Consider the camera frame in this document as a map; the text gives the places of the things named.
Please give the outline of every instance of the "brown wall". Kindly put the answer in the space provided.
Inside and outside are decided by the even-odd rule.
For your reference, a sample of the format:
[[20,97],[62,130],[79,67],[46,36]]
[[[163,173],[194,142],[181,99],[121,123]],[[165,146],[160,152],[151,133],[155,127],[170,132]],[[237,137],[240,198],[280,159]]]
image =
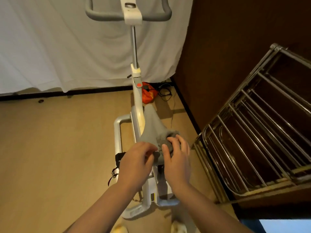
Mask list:
[[272,43],[311,59],[311,0],[194,0],[174,80],[200,129]]

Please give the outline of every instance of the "floor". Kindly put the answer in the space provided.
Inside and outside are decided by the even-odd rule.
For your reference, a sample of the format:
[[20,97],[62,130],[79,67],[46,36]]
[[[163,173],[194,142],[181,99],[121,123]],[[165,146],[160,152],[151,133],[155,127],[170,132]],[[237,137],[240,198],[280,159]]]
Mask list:
[[[196,132],[173,90],[153,103],[168,127],[189,143]],[[105,190],[115,167],[114,120],[130,112],[132,91],[0,102],[0,232],[63,232]],[[133,144],[131,124],[121,125],[122,145]],[[191,183],[216,197],[194,150]],[[224,207],[234,216],[232,207]],[[152,206],[125,224],[130,232],[170,232],[172,219],[198,232],[182,208]]]

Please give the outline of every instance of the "handlebar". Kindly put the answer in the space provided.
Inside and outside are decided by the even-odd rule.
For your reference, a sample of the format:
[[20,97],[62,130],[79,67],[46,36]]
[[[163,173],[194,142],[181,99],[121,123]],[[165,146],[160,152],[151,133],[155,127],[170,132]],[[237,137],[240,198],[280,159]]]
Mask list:
[[[168,21],[172,16],[172,10],[169,7],[168,0],[161,0],[164,13],[142,13],[142,20],[161,22]],[[96,21],[122,21],[124,15],[122,12],[98,12],[93,11],[93,0],[85,0],[85,13],[86,15]]]

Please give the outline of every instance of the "orange plastic bag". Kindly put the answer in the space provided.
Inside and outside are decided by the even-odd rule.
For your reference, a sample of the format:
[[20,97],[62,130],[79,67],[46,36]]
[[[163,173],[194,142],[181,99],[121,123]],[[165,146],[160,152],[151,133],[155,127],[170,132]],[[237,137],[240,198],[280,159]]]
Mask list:
[[157,96],[158,91],[153,88],[149,83],[142,82],[142,102],[144,104],[148,104],[153,101],[153,99]]

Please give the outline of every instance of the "stationary bike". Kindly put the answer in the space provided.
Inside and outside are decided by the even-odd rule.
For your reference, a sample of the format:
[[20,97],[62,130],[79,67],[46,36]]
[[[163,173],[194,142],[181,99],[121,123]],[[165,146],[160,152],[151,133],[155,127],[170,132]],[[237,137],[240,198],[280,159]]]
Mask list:
[[[142,105],[142,79],[141,71],[137,61],[136,49],[136,35],[135,26],[141,25],[142,21],[168,21],[172,16],[172,10],[169,7],[168,0],[161,0],[163,13],[142,14],[136,5],[136,0],[121,0],[122,12],[120,13],[106,13],[97,12],[93,10],[93,1],[86,0],[85,10],[89,18],[96,21],[124,21],[126,25],[130,26],[133,63],[131,64],[132,70],[132,84],[134,92],[134,106],[130,114],[118,117],[114,122],[115,130],[115,153],[122,152],[121,130],[120,125],[123,122],[131,121],[132,130],[134,135],[134,142],[146,141],[158,146],[156,137],[159,134],[165,133],[167,128],[162,124],[155,109],[152,105],[146,105],[143,109]],[[143,199],[142,202],[135,207],[127,208],[122,213],[122,217],[130,219],[145,212],[150,208],[152,202],[158,206],[172,206],[179,203],[172,193],[171,187],[165,180],[163,173],[163,157],[157,158],[157,161],[152,167],[152,171],[142,186]]]

